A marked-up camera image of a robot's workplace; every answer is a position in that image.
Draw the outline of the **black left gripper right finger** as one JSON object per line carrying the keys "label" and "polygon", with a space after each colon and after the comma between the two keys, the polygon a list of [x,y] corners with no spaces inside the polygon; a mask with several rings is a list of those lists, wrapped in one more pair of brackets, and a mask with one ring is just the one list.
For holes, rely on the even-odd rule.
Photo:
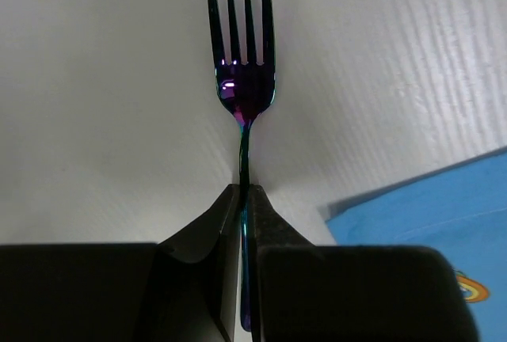
{"label": "black left gripper right finger", "polygon": [[314,245],[248,194],[255,341],[476,341],[452,266],[435,249]]}

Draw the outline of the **iridescent metal fork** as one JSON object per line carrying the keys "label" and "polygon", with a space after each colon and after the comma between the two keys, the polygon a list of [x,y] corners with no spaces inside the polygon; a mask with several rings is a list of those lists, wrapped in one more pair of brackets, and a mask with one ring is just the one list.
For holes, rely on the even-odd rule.
{"label": "iridescent metal fork", "polygon": [[244,0],[246,22],[246,62],[241,61],[238,22],[235,1],[227,0],[231,60],[226,61],[218,0],[208,0],[208,17],[215,67],[216,92],[222,106],[238,123],[241,138],[239,146],[239,216],[241,230],[242,281],[240,322],[252,333],[251,276],[247,196],[250,188],[250,130],[254,121],[272,104],[276,93],[276,52],[273,22],[273,1],[261,0],[263,61],[257,61],[254,19],[251,0]]}

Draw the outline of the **blue patterned cloth napkin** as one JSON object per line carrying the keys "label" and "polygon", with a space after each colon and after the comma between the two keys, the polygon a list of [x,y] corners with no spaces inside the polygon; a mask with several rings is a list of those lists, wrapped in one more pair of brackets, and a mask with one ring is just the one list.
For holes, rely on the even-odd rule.
{"label": "blue patterned cloth napkin", "polygon": [[482,341],[506,339],[506,154],[468,162],[347,206],[340,245],[424,245],[451,263]]}

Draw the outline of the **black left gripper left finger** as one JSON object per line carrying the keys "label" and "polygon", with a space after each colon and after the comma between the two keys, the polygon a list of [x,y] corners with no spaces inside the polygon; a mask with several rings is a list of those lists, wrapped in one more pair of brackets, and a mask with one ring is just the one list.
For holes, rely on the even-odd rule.
{"label": "black left gripper left finger", "polygon": [[239,187],[165,241],[1,247],[4,341],[231,341]]}

